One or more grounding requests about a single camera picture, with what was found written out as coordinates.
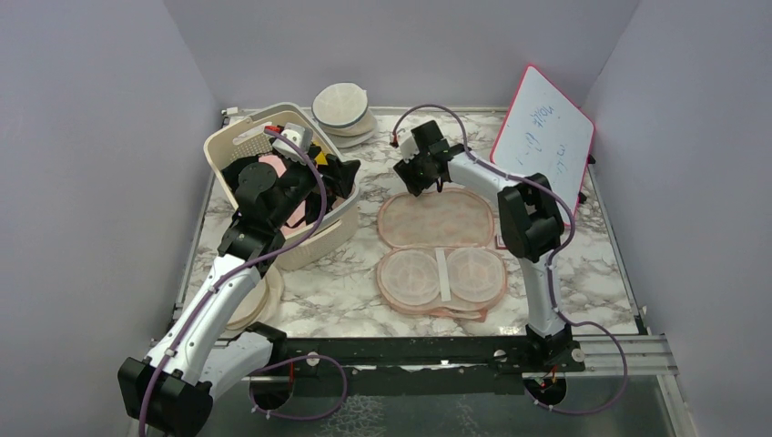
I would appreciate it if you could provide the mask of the peach patterned mesh laundry bag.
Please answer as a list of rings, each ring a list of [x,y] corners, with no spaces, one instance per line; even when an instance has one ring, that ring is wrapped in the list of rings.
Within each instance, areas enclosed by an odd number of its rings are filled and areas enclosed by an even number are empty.
[[[389,198],[377,217],[390,247],[376,269],[382,297],[407,315],[485,320],[508,288],[503,259],[490,248],[493,225],[491,207],[467,189]]]

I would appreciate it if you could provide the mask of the cream plastic laundry basket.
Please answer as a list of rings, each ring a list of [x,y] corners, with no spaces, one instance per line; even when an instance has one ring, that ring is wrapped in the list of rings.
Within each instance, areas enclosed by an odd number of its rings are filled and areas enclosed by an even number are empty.
[[[295,270],[329,254],[358,227],[357,159],[346,160],[292,103],[265,107],[223,127],[204,155],[235,212],[218,255]]]

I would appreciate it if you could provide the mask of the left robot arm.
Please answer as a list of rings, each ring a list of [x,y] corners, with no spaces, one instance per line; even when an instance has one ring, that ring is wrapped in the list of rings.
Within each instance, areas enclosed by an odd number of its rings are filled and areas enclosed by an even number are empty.
[[[172,436],[197,435],[214,402],[248,373],[282,369],[285,333],[257,323],[229,346],[215,343],[240,303],[266,276],[274,259],[291,250],[282,232],[300,206],[306,222],[317,229],[337,198],[355,188],[358,159],[334,154],[311,161],[282,160],[279,173],[257,157],[239,158],[223,175],[234,188],[237,210],[218,247],[208,278],[169,332],[145,358],[128,358],[118,370],[127,414],[138,421],[138,433],[155,428]]]

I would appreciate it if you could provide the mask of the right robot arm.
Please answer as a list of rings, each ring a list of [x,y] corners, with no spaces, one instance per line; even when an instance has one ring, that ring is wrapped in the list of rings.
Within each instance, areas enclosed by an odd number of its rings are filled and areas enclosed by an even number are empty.
[[[451,145],[433,120],[392,134],[390,144],[401,152],[393,168],[414,196],[450,182],[496,204],[499,234],[523,274],[528,305],[525,358],[539,371],[568,360],[574,338],[562,314],[556,272],[565,224],[560,199],[547,177],[509,175],[464,145]]]

